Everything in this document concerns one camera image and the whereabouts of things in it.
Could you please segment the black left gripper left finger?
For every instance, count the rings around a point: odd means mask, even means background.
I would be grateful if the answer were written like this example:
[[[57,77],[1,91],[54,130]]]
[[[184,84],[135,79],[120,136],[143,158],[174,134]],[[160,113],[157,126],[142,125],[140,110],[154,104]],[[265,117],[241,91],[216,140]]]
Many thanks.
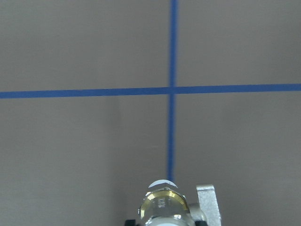
[[[125,221],[125,226],[136,226],[136,220],[135,219],[127,219]]]

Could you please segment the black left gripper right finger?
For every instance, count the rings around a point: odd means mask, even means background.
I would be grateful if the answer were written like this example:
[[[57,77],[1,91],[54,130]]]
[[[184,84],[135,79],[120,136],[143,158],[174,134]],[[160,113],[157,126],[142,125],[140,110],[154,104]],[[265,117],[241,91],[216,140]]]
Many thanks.
[[[195,226],[206,226],[206,221],[195,221]]]

